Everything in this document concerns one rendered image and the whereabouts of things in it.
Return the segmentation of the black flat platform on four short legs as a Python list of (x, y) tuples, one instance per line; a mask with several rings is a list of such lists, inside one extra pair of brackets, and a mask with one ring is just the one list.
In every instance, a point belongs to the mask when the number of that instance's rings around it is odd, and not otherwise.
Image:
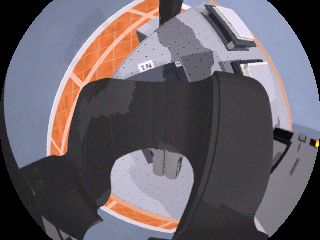
[[(169, 84), (172, 84), (173, 82), (189, 82), (181, 61), (171, 62), (143, 71), (141, 73), (126, 78), (126, 80), (169, 82)], [(152, 151), (149, 149), (143, 149), (142, 152), (145, 156), (147, 163), (153, 163)]]

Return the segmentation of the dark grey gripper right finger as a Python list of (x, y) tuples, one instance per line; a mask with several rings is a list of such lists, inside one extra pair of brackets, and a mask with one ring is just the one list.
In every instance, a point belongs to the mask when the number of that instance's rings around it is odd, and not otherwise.
[(254, 217), (273, 159), (269, 96), (256, 79), (214, 71), (170, 86), (165, 176), (182, 159), (194, 182), (172, 240), (267, 240)]

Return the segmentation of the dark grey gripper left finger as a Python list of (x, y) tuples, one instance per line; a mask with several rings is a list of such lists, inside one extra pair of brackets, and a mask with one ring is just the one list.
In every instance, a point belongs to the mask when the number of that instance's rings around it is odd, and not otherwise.
[(153, 173), (165, 175), (170, 86), (116, 78), (87, 83), (75, 105), (67, 152), (20, 168), (38, 213), (64, 240), (83, 240), (103, 222), (97, 211), (110, 198), (111, 171), (120, 157), (150, 149)]

